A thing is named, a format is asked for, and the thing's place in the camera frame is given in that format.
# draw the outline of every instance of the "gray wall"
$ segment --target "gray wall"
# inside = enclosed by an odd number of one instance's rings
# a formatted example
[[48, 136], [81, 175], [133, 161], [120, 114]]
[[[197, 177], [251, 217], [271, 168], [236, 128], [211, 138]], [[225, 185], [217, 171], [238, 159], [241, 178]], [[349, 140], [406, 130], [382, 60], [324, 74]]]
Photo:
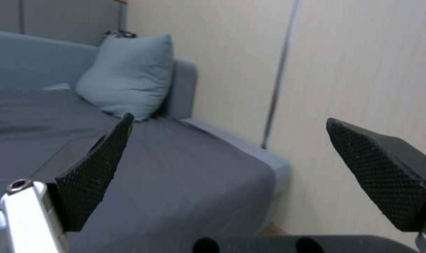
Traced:
[[[0, 30], [20, 32], [20, 0], [0, 0]], [[120, 3], [113, 0], [23, 0], [25, 34], [99, 45], [117, 30]]]
[[0, 30], [19, 32], [18, 0], [0, 0]]

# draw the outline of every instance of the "screw hole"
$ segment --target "screw hole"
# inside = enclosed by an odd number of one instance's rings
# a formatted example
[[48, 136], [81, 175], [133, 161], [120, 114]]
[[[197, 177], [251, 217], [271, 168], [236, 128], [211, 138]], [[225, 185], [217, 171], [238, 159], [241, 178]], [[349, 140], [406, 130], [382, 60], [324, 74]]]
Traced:
[[13, 184], [12, 184], [12, 188], [13, 189], [15, 189], [15, 188], [20, 188], [20, 187], [22, 187], [22, 186], [25, 186], [25, 184], [26, 184], [26, 180], [24, 180], [24, 179], [19, 179], [19, 180], [17, 180], [17, 181], [15, 181], [15, 182], [13, 182]]
[[219, 253], [219, 245], [211, 238], [201, 238], [194, 244], [192, 253]]
[[297, 240], [296, 251], [297, 253], [324, 253], [321, 245], [308, 237], [303, 237]]

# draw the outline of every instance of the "light blue pillow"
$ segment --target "light blue pillow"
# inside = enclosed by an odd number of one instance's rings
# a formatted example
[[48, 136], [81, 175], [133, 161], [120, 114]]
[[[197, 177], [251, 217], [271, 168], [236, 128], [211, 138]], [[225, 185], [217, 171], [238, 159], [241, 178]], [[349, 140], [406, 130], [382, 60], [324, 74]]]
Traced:
[[76, 93], [100, 110], [146, 120], [166, 97], [174, 54], [170, 35], [134, 39], [108, 37]]

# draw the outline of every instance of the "beige wall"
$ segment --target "beige wall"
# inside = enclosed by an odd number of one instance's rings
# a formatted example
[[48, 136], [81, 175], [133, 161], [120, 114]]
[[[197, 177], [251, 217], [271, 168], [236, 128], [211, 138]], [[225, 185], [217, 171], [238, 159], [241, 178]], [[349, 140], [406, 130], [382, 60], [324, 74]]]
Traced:
[[336, 117], [426, 153], [426, 0], [303, 0], [269, 150], [293, 165], [273, 221], [293, 234], [378, 234], [413, 245], [333, 149]]
[[127, 28], [170, 33], [199, 69], [193, 117], [260, 144], [293, 0], [129, 0]]
[[[262, 139], [293, 1], [130, 0], [128, 29], [171, 33], [199, 68], [194, 117]], [[328, 117], [426, 153], [426, 0], [301, 0], [269, 150], [293, 165], [273, 221], [291, 234], [378, 234], [413, 245], [333, 149]]]

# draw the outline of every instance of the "gray blanket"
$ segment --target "gray blanket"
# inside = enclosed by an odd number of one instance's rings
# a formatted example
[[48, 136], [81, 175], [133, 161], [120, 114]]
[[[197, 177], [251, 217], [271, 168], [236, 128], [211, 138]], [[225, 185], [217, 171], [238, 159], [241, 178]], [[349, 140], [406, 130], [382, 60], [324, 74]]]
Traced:
[[[117, 120], [71, 91], [0, 91], [0, 194], [69, 140]], [[135, 123], [104, 200], [69, 234], [71, 252], [190, 252], [199, 237], [251, 235], [273, 187], [266, 164], [191, 125]]]

